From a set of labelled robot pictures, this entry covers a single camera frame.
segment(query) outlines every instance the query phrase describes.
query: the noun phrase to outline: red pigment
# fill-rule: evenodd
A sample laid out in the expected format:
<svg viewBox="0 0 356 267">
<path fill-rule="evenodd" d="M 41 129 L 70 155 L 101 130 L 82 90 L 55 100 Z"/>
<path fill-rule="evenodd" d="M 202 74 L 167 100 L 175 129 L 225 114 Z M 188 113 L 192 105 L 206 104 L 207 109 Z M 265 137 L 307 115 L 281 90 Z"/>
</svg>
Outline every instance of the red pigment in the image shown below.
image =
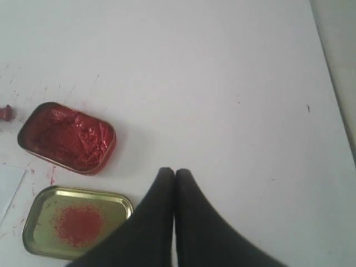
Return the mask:
<svg viewBox="0 0 356 267">
<path fill-rule="evenodd" d="M 51 222 L 55 223 L 57 237 L 75 248 L 93 243 L 103 225 L 100 213 L 91 206 L 66 207 Z"/>
<path fill-rule="evenodd" d="M 112 127 L 81 112 L 50 103 L 26 123 L 27 149 L 77 171 L 99 165 L 114 139 Z"/>
</svg>

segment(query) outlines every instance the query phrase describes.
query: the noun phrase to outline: white surface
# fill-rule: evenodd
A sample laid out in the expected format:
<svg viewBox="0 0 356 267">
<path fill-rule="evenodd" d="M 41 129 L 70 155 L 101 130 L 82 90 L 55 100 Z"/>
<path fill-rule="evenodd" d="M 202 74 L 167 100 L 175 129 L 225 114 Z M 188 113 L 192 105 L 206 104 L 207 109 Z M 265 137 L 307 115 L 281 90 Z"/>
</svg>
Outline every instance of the white surface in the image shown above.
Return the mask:
<svg viewBox="0 0 356 267">
<path fill-rule="evenodd" d="M 0 226 L 23 177 L 24 170 L 0 165 Z"/>
<path fill-rule="evenodd" d="M 127 136 L 97 176 L 57 168 L 57 184 L 138 203 L 159 167 L 187 167 L 282 262 L 355 266 L 355 167 L 310 4 L 291 2 L 2 0 L 0 99 L 18 117 L 1 124 L 0 161 L 35 173 L 0 229 L 1 266 L 65 264 L 26 253 L 12 231 L 52 170 L 16 134 L 53 100 Z"/>
<path fill-rule="evenodd" d="M 334 86 L 356 149 L 356 1 L 312 0 L 312 3 Z"/>
</svg>

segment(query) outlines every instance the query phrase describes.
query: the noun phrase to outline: paper sheet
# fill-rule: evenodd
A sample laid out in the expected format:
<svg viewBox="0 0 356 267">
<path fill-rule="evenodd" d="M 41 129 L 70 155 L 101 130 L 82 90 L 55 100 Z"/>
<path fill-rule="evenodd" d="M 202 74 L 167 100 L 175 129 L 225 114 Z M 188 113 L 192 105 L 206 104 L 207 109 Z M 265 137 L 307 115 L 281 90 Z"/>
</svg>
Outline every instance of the paper sheet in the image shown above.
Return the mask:
<svg viewBox="0 0 356 267">
<path fill-rule="evenodd" d="M 24 172 L 24 170 L 16 167 L 0 165 L 0 226 L 20 185 Z"/>
</svg>

